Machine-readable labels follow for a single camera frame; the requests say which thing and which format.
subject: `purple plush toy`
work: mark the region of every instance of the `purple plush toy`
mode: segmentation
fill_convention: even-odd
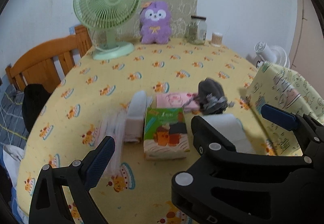
[[[166,2],[152,2],[140,15],[142,43],[167,44],[172,33],[170,19],[171,14]]]

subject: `pink tissue pack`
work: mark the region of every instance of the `pink tissue pack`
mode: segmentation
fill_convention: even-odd
[[[192,97],[189,92],[169,92],[157,94],[157,108],[181,108]],[[184,111],[199,110],[200,107],[195,101],[183,108]]]

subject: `orange tag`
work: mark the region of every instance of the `orange tag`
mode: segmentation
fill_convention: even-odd
[[[152,1],[150,2],[145,2],[141,5],[142,8],[148,8],[152,4]]]

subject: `fan base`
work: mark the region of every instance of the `fan base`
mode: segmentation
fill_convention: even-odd
[[[107,49],[106,51],[99,51],[99,50],[94,50],[93,51],[93,59],[94,60],[110,60],[110,59],[115,59],[121,56],[128,55],[132,53],[135,50],[135,47],[132,43],[130,42],[125,42],[125,41],[120,41],[116,42],[117,46],[119,48],[114,48],[114,49]]]

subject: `bed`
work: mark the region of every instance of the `bed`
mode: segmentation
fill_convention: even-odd
[[[54,64],[58,58],[59,64],[66,75],[75,65],[72,51],[77,49],[80,57],[92,46],[87,29],[75,27],[75,35],[44,42],[22,55],[14,65],[6,68],[10,85],[1,100],[0,110],[0,218],[4,223],[26,223],[21,217],[16,202],[16,190],[8,172],[13,168],[4,163],[4,145],[12,144],[25,148],[28,131],[22,118],[22,102],[24,89],[28,84],[42,84],[52,93],[61,82]]]

